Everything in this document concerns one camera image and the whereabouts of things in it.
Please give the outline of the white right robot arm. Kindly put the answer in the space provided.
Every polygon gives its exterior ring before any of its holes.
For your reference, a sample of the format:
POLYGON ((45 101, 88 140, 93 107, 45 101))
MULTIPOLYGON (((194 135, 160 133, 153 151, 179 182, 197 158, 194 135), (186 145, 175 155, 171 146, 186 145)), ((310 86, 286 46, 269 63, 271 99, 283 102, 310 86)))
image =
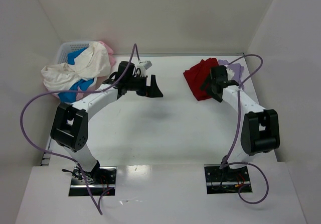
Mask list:
POLYGON ((201 85, 210 97, 229 104, 237 112, 237 127, 232 146, 223 157, 221 169, 239 169, 252 162, 256 155, 269 153, 280 146, 278 113, 256 103, 229 78, 224 65, 212 67, 201 85))

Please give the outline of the cream white t shirt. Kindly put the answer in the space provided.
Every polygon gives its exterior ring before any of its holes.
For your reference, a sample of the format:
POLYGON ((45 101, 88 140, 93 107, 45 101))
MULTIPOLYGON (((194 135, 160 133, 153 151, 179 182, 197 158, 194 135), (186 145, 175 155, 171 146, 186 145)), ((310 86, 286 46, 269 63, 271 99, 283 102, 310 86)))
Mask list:
POLYGON ((41 74, 44 78, 44 86, 49 91, 66 90, 63 89, 65 83, 68 80, 73 80, 73 74, 78 74, 79 77, 94 78, 94 77, 106 77, 111 73, 111 68, 115 64, 113 58, 113 50, 102 42, 92 41, 89 47, 82 53, 88 50, 94 50, 91 61, 88 62, 76 62, 75 66, 67 67, 67 63, 61 63, 56 65, 49 65, 41 70, 41 74))

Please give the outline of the red t shirt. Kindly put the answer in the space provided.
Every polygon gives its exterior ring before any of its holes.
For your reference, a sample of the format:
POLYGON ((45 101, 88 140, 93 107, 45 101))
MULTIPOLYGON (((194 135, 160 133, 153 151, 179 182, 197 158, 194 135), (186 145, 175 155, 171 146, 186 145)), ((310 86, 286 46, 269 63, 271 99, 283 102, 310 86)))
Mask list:
POLYGON ((216 58, 208 58, 206 60, 201 60, 198 64, 183 73, 183 76, 196 100, 202 101, 211 98, 200 88, 207 76, 210 74, 210 69, 212 67, 217 67, 218 65, 216 58))

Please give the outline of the blue t shirt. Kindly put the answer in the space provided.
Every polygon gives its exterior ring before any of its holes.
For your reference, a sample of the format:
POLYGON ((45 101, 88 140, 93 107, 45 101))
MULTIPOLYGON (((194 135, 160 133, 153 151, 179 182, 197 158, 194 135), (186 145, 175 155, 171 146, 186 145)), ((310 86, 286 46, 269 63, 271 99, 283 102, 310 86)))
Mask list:
MULTIPOLYGON (((87 48, 82 48, 78 51, 74 51, 72 53, 69 53, 67 55, 67 67, 73 67, 75 66, 75 59, 87 48)), ((63 86, 63 89, 66 90, 76 90, 76 91, 87 91, 90 88, 93 88, 96 84, 97 77, 94 78, 86 78, 83 79, 79 77, 78 74, 73 74, 73 80, 68 80, 67 83, 63 86)), ((60 99, 61 102, 67 102, 67 103, 73 103, 83 97, 82 93, 76 93, 76 92, 62 92, 58 94, 58 98, 60 99)))

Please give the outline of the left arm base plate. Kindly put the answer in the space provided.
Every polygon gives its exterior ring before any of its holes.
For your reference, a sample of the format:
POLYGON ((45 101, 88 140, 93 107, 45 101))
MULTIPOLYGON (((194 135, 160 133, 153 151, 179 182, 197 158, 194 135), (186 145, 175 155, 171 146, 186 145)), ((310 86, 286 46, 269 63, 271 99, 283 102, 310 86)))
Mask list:
MULTIPOLYGON (((78 167, 74 167, 73 171, 64 170, 64 172, 69 172, 72 174, 68 194, 69 196, 89 196, 82 173, 78 167)), ((92 195, 100 196, 103 192, 108 190, 105 195, 114 196, 117 168, 100 167, 100 172, 101 175, 96 179, 87 176, 87 182, 89 184, 89 189, 91 190, 92 195)))

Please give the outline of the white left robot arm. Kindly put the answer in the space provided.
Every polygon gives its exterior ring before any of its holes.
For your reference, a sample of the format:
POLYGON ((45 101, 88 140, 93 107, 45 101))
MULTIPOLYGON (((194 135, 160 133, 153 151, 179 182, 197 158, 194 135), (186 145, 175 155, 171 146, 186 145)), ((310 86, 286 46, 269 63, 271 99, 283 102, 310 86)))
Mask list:
POLYGON ((150 61, 140 61, 137 65, 122 61, 118 70, 101 84, 98 93, 92 93, 72 104, 61 103, 58 106, 51 138, 80 164, 86 176, 93 181, 100 180, 103 173, 100 171, 99 161, 93 157, 87 146, 90 119, 128 91, 134 91, 143 97, 163 97, 155 75, 146 75, 151 66, 150 61))

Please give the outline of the white plastic laundry basket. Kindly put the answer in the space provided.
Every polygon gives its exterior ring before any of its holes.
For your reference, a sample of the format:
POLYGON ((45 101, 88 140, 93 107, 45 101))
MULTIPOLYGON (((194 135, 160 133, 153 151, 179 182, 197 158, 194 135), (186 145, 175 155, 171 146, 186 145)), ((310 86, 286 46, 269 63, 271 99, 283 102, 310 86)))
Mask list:
MULTIPOLYGON (((63 43, 57 54, 56 54, 56 58, 53 61, 52 65, 56 65, 56 64, 61 64, 61 63, 69 63, 68 61, 68 54, 81 50, 83 48, 88 48, 90 43, 92 41, 72 41, 72 42, 66 42, 63 43)), ((81 53, 79 56, 77 56, 76 58, 78 59, 76 62, 90 62, 94 53, 94 50, 88 50, 85 53, 81 53)))

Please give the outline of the folded purple t shirt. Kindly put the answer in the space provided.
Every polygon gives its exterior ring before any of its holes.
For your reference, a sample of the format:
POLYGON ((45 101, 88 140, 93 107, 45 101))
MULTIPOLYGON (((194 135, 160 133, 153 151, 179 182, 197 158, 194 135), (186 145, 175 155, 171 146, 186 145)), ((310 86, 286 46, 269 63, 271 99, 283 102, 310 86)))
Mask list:
POLYGON ((221 66, 225 66, 226 68, 230 68, 231 70, 233 70, 235 72, 235 75, 233 77, 232 80, 235 80, 238 84, 241 83, 241 77, 242 77, 242 74, 243 74, 243 71, 244 71, 244 67, 241 66, 241 64, 239 63, 232 63, 230 65, 228 65, 228 61, 227 60, 221 60, 219 59, 218 60, 218 64, 221 66))

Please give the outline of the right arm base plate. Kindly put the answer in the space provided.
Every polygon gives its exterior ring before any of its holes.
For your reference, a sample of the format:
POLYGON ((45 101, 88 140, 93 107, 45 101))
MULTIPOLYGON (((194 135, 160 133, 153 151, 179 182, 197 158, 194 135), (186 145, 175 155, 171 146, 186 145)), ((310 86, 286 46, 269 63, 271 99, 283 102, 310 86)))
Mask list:
POLYGON ((247 167, 220 169, 219 165, 205 165, 207 194, 230 194, 252 192, 247 167))

